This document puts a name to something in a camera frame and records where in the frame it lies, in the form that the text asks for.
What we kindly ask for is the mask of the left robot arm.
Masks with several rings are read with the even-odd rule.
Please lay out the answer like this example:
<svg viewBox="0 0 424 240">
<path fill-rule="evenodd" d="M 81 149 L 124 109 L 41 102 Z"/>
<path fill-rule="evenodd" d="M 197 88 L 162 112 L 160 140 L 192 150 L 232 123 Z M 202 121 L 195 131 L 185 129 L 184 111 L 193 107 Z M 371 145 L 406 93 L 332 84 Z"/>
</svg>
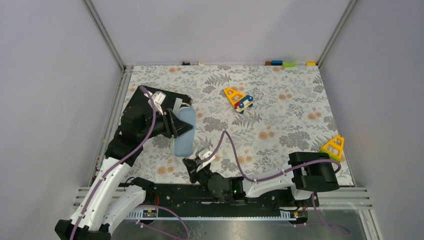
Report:
<svg viewBox="0 0 424 240">
<path fill-rule="evenodd" d="M 134 165 L 145 142 L 158 135 L 172 140 L 177 157 L 193 153 L 196 112 L 181 106 L 177 112 L 155 108 L 143 114 L 133 107 L 124 113 L 108 144 L 100 172 L 69 220 L 59 220 L 54 231 L 61 240 L 109 240 L 125 217 L 145 200 L 153 200 L 153 183 L 137 177 L 118 200 L 110 203 L 121 179 Z"/>
</svg>

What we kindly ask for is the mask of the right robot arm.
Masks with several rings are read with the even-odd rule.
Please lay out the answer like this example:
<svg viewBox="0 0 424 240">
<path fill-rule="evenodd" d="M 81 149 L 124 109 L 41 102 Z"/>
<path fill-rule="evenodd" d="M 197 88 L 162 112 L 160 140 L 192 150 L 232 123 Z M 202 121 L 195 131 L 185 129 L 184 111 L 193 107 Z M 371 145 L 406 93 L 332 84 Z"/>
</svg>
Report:
<svg viewBox="0 0 424 240">
<path fill-rule="evenodd" d="M 304 201 L 314 193 L 338 190 L 336 174 L 342 166 L 327 153 L 293 152 L 289 161 L 273 170 L 257 175 L 223 177 L 210 170 L 210 164 L 201 159 L 183 159 L 192 184 L 199 183 L 206 189 L 213 201 L 227 203 L 245 203 L 267 193 L 287 190 L 294 201 Z"/>
</svg>

